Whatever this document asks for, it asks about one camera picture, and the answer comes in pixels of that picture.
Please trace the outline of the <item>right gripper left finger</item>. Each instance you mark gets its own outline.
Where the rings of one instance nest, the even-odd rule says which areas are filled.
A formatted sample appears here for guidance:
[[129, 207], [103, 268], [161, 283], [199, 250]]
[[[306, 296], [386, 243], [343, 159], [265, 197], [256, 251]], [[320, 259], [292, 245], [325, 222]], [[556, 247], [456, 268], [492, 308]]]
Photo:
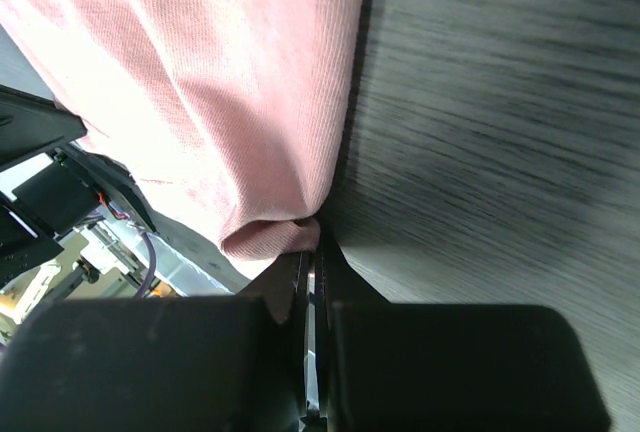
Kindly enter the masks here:
[[234, 295], [39, 306], [1, 360], [5, 431], [295, 431], [305, 253]]

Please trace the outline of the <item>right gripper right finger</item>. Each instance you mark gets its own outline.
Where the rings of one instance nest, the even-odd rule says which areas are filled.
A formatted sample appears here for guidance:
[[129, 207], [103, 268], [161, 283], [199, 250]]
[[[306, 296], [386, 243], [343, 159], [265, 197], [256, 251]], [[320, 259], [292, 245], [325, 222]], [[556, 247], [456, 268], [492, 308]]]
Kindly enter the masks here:
[[323, 233], [314, 254], [319, 405], [333, 431], [607, 431], [556, 310], [393, 303]]

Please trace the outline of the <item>pink printed t-shirt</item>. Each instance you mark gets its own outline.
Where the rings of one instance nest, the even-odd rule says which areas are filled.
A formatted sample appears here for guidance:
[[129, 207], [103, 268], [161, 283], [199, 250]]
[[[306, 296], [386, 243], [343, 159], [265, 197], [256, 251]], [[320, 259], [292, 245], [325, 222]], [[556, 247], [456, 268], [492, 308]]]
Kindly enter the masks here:
[[83, 145], [239, 267], [316, 247], [362, 0], [1, 0]]

